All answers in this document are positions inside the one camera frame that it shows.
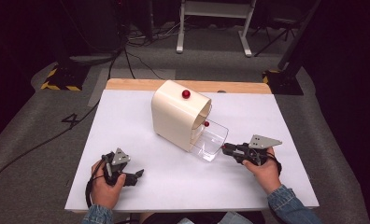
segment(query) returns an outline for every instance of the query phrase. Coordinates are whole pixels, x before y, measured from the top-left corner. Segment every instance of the person's left hand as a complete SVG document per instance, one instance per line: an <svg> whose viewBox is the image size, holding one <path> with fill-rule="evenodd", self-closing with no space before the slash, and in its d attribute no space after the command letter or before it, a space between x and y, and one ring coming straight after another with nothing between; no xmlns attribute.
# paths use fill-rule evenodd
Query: person's left hand
<svg viewBox="0 0 370 224"><path fill-rule="evenodd" d="M97 167L98 162L92 167L92 174ZM123 188L124 181L126 180L126 175L120 175L115 186L110 186L104 179L104 166L105 163L103 162L95 174L95 177L101 177L94 179L92 182L92 203L112 209L118 202L121 188Z"/></svg>

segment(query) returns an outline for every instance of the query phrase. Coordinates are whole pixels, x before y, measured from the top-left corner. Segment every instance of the black wire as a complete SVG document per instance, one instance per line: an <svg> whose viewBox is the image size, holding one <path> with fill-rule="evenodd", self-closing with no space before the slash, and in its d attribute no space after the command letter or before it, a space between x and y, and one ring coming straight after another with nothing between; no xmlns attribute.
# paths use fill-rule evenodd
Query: black wire
<svg viewBox="0 0 370 224"><path fill-rule="evenodd" d="M167 31L170 31L170 33L174 33L177 29L179 29L179 27L172 27L172 28L167 28ZM202 29L196 25L189 25L189 24L185 24L184 26L184 31L185 32L189 32L193 29ZM153 39L153 41L149 41L146 37L143 38L143 42L142 43L135 43L135 42L131 42L131 41L128 41L127 42L127 45L130 46L130 47L133 47L133 48L140 48L140 47L147 47L153 43L155 43L156 41L159 41L159 40L166 40L168 38L170 38L171 36L173 36L174 34L167 34L166 32L164 33L164 37L160 37L161 34L155 34L153 36L155 36L155 38Z"/></svg>
<svg viewBox="0 0 370 224"><path fill-rule="evenodd" d="M108 79L110 79L110 74L111 74L111 70L112 70L112 66L113 66L113 63L115 62L115 60L119 57L119 55L121 54L121 52L119 51L118 53L116 53L115 55L115 58L112 60L110 66L109 66L109 70L108 70ZM94 109L100 104L100 100L97 101L97 103L92 107L92 109L86 113L85 116L83 116L83 118L81 118L78 122L74 122L73 124L70 125L70 127L68 127L67 129L63 130L62 132L54 135L52 138L36 145L35 147L32 147L28 150L26 150L25 152L23 152L20 156L14 158L13 160L11 160L9 163L7 163L4 167L2 167L0 169L0 174L5 171L8 166L10 166L11 164L13 164L15 161L21 159L22 157L24 157L25 155L27 155L28 153L34 151L35 149L39 148L39 147L42 147L44 145L46 145L47 143L51 142L52 140L60 137L61 135L65 134L66 132L68 132L69 130L73 129L75 126L77 126L78 124L80 124L84 119L86 119L93 111Z"/></svg>
<svg viewBox="0 0 370 224"><path fill-rule="evenodd" d="M154 30L158 30L157 32L153 33L152 34L152 38L153 40L150 41L148 40L144 35L142 35L142 32L141 32L141 35L133 35L133 38L139 38L139 37L142 37L142 38L139 38L139 39L143 39L142 40L142 43L135 43L135 42L131 42L130 40L127 42L127 45L128 46L131 46L131 47L135 47L135 48L139 48L139 47L147 47L151 44L153 44L154 42L158 41L158 40L164 40L164 39L167 39L169 37L171 37L173 35L173 33L179 29L179 23L178 24L174 24L173 26L169 27L169 28L155 28ZM132 32L135 32L136 34L138 34L138 32L140 32L139 30L133 30Z"/></svg>
<svg viewBox="0 0 370 224"><path fill-rule="evenodd" d="M124 48L124 54L126 55L127 64L129 65L130 73L132 74L133 79L135 78L135 75L133 74L132 66L130 65L129 56L127 56L127 50Z"/></svg>
<svg viewBox="0 0 370 224"><path fill-rule="evenodd" d="M135 56L135 55L133 55L133 54L131 54L131 53L127 53L127 54L129 54L130 56L133 56L133 57L137 58L140 62L142 62L142 60L141 60L141 58L140 58L140 57ZM153 69L152 69L152 68L150 68L146 63L144 63L144 62L142 62L142 63L143 63L145 66L147 66L147 67L148 67L148 69L149 69L150 71L152 71L152 73L153 73L156 77L158 77L159 79L164 80L164 78L159 77L159 76L155 73L155 71L153 71Z"/></svg>
<svg viewBox="0 0 370 224"><path fill-rule="evenodd" d="M90 208L91 206L92 206L92 199L91 199L91 197L90 197L90 194L92 193L92 190L93 190L93 181L96 179L96 178L98 178L98 177L96 177L96 178L94 178L95 177L95 174L97 174L97 171L98 171L98 169L100 169L100 166L101 166L101 164L103 163L103 159L101 159L99 162L98 162L98 164L97 164L97 166L95 167L95 169L92 171L92 176L90 177L90 179L89 179L89 181L87 182L87 185L86 185L86 189L85 189L85 197L86 197L86 204L87 204L87 206Z"/></svg>
<svg viewBox="0 0 370 224"><path fill-rule="evenodd" d="M98 178L101 178L101 177L103 177L103 175L99 175L99 176L96 176L95 178L93 178L92 180L96 180L96 179L98 179Z"/></svg>
<svg viewBox="0 0 370 224"><path fill-rule="evenodd" d="M71 61L77 63L77 65L79 65L79 66L94 66L94 65L98 65L98 64L102 64L102 63L111 62L115 57L116 57L116 55L112 54L108 58L85 60L85 61L75 59L75 60L71 60Z"/></svg>
<svg viewBox="0 0 370 224"><path fill-rule="evenodd" d="M271 157L273 157L273 158L276 158L276 157L275 157L275 155L273 155L273 154L272 154L272 153L270 153L270 152L266 152L266 156L267 156L267 157L271 156Z"/></svg>

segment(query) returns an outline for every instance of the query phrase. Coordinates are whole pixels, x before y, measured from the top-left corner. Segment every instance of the clear plastic cup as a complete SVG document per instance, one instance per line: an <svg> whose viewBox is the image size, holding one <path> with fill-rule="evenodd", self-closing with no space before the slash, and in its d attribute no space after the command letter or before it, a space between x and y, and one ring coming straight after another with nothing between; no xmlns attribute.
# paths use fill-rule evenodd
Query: clear plastic cup
<svg viewBox="0 0 370 224"><path fill-rule="evenodd" d="M192 130L191 153L206 161L213 161L225 142L229 130L222 125L206 119Z"/></svg>

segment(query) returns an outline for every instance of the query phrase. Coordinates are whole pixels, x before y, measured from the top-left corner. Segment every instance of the red bead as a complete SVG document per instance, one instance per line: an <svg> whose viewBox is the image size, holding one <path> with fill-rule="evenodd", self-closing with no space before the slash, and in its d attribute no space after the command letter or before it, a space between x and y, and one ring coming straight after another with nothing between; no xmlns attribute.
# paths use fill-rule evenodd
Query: red bead
<svg viewBox="0 0 370 224"><path fill-rule="evenodd" d="M184 99L188 99L190 96L191 96L191 92L190 91L185 90L185 91L182 92L182 97Z"/></svg>

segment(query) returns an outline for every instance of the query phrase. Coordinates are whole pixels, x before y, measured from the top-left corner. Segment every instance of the white table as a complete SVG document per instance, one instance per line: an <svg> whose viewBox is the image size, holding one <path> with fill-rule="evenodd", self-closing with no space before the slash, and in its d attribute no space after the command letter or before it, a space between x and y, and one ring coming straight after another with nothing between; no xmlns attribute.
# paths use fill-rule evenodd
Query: white table
<svg viewBox="0 0 370 224"><path fill-rule="evenodd" d="M115 211L192 212L250 211L268 208L254 176L220 153L212 162L197 158L158 136L152 128L154 91L104 90L79 162L66 210L87 211L85 187L92 165L120 147L132 160L124 169L145 169L134 187L125 187ZM227 141L248 142L253 134L283 142L275 147L283 170L281 181L307 207L319 203L286 123L272 94L203 93L212 99L209 119L227 127Z"/></svg>
<svg viewBox="0 0 370 224"><path fill-rule="evenodd" d="M255 0L250 4L230 4L230 3L214 3L214 2L194 2L182 0L180 25L177 42L177 53L183 52L184 43L184 23L185 15L193 16L209 16L209 17L226 17L245 19L243 31L239 31L241 44L243 45L244 53L247 57L251 56L249 43L246 39L247 30L249 29L249 22L251 21L252 13L255 8Z"/></svg>

